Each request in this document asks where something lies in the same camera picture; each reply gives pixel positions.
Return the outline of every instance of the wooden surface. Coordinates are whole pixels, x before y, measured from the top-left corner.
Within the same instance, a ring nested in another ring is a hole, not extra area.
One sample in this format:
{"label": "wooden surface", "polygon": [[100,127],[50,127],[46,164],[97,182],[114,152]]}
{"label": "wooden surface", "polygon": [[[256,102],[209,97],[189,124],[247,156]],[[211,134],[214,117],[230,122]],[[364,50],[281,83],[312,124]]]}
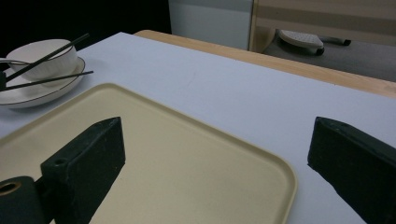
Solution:
{"label": "wooden surface", "polygon": [[368,91],[392,98],[396,98],[396,83],[386,80],[363,77],[329,68],[314,66],[306,63],[297,63],[290,60],[250,52],[242,49],[234,49],[217,44],[207,43],[186,37],[163,34],[155,31],[144,30],[135,35],[161,41],[164,43],[196,49],[219,56],[236,59],[238,61],[253,63],[276,70],[288,72],[302,77],[309,77],[325,81],[339,86],[349,87],[355,90]]}

